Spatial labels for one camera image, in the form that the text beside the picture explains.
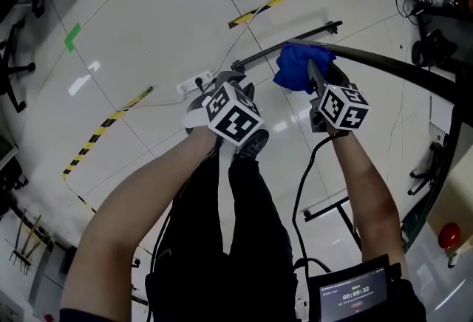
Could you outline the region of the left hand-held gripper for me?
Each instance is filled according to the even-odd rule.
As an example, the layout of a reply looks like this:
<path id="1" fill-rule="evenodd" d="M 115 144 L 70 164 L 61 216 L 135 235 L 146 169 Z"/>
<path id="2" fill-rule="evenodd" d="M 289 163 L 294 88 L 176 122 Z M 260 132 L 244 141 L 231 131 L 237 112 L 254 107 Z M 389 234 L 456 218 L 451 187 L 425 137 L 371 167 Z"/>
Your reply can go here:
<path id="1" fill-rule="evenodd" d="M 187 112 L 182 119 L 183 126 L 186 129 L 207 126 L 224 140 L 242 145 L 263 125 L 254 103 L 254 84 L 247 84 L 242 91 L 231 85 L 239 85 L 245 78 L 239 71 L 220 72 L 214 79 L 215 86 L 220 88 L 211 97 L 206 97 L 201 107 Z"/>

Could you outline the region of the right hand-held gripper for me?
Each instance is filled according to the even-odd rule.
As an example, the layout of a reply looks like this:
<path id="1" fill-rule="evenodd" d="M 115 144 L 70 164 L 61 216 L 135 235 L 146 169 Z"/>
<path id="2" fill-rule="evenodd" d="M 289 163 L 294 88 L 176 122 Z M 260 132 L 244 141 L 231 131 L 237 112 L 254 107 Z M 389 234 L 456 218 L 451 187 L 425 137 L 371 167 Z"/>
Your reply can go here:
<path id="1" fill-rule="evenodd" d="M 355 131 L 360 129 L 370 111 L 370 105 L 357 89 L 348 87 L 350 80 L 335 64 L 327 65 L 326 80 L 316 62 L 307 63 L 307 74 L 313 94 L 310 101 L 310 124 L 313 133 L 327 131 L 329 123 L 334 129 Z"/>

